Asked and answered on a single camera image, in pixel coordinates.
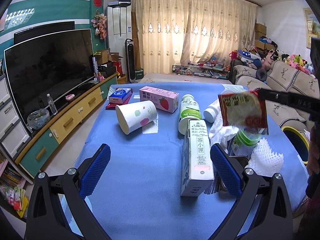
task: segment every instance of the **teal wall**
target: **teal wall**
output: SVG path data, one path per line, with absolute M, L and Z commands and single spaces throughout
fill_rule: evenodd
M 99 8 L 95 7 L 93 0 L 13 0 L 7 14 L 33 8 L 34 13 L 27 16 L 22 24 L 8 29 L 7 23 L 5 29 L 0 32 L 0 59 L 4 58 L 4 50 L 13 45 L 15 32 L 52 21 L 74 20 L 76 29 L 91 28 L 93 49 L 96 51 L 105 48 L 104 40 L 95 36 L 91 24 L 96 10 L 103 12 L 103 0 Z

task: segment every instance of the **curtain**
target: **curtain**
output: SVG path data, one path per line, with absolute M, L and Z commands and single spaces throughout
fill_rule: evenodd
M 175 61 L 216 56 L 254 41 L 258 6 L 245 0 L 132 0 L 144 73 L 171 73 Z
M 216 56 L 229 65 L 229 53 L 254 41 L 258 6 L 245 0 L 191 0 L 181 61 Z
M 171 73 L 182 55 L 189 0 L 132 0 L 132 10 L 144 73 Z

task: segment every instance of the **pink milk carton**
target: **pink milk carton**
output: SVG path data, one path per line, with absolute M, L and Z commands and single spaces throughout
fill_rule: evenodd
M 143 87 L 139 89 L 140 101 L 150 100 L 156 108 L 173 113 L 179 105 L 179 93 L 160 88 Z

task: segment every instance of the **white plastic bottle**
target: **white plastic bottle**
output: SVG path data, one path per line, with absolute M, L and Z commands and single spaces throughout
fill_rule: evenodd
M 182 97 L 180 104 L 178 130 L 181 134 L 185 135 L 188 126 L 188 120 L 190 119 L 201 120 L 201 113 L 199 104 L 195 101 L 193 95 L 186 94 Z
M 234 92 L 230 89 L 224 90 L 222 94 L 233 94 Z M 216 120 L 217 115 L 221 111 L 219 99 L 215 100 L 212 104 L 208 106 L 207 109 L 204 110 L 203 116 L 208 121 L 213 123 Z
M 50 94 L 47 94 L 47 99 L 48 99 L 48 104 L 49 104 L 49 107 L 51 109 L 52 114 L 56 115 L 58 110 L 57 110 L 56 105 L 54 104 L 53 99 L 50 96 Z

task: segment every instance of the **sofa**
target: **sofa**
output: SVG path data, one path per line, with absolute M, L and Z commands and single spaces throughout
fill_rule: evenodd
M 265 82 L 256 79 L 256 70 L 244 65 L 233 66 L 231 82 L 236 85 L 247 86 L 250 90 L 266 88 L 287 91 L 319 98 L 318 80 L 290 67 L 282 61 L 274 61 Z M 275 102 L 266 101 L 267 114 L 280 126 L 291 126 L 298 131 L 310 131 L 313 122 L 308 120 L 309 114 Z

